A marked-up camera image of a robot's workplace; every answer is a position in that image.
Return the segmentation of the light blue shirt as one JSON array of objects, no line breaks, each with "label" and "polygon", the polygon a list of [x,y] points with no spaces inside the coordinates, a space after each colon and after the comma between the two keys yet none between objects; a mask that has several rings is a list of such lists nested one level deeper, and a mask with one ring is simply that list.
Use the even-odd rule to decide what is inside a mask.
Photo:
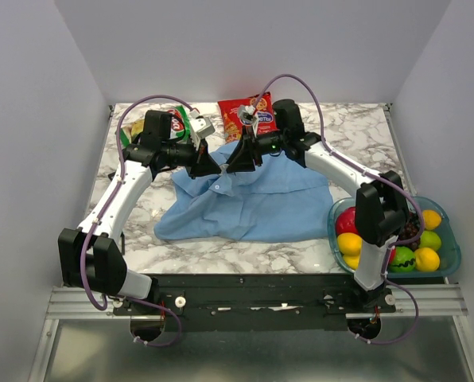
[{"label": "light blue shirt", "polygon": [[265,156],[253,172],[191,179],[179,170],[171,180],[176,201],[154,227],[160,240],[220,236],[281,243],[328,235],[328,179],[285,154]]}]

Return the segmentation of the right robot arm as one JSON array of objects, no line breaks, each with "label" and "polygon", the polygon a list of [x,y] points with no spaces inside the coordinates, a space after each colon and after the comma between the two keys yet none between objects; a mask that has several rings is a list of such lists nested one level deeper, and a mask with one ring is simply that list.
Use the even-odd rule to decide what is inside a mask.
[{"label": "right robot arm", "polygon": [[348,292],[359,312],[377,303],[377,290],[386,283],[386,268],[394,241],[410,215],[407,194],[394,171],[379,173],[351,160],[314,132],[305,130],[299,106],[291,99],[273,105],[277,130],[258,133],[258,112],[240,106],[242,136],[226,162],[227,173],[251,172],[267,154],[284,153],[303,168],[320,173],[355,198],[355,226],[363,241],[353,275],[357,287]]}]

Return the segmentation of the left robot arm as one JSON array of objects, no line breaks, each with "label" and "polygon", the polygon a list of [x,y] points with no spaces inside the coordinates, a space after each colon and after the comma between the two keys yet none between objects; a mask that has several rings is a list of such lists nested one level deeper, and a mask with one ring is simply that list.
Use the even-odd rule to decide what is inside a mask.
[{"label": "left robot arm", "polygon": [[206,138],[215,131],[210,119],[190,111],[190,135],[181,142],[170,136],[174,117],[167,111],[146,112],[142,132],[121,150],[123,162],[98,204],[78,228],[66,228],[58,238],[65,284],[131,298],[141,314],[153,313],[159,296],[151,277],[128,269],[117,245],[138,199],[163,171],[182,166],[190,177],[221,171],[208,153]]}]

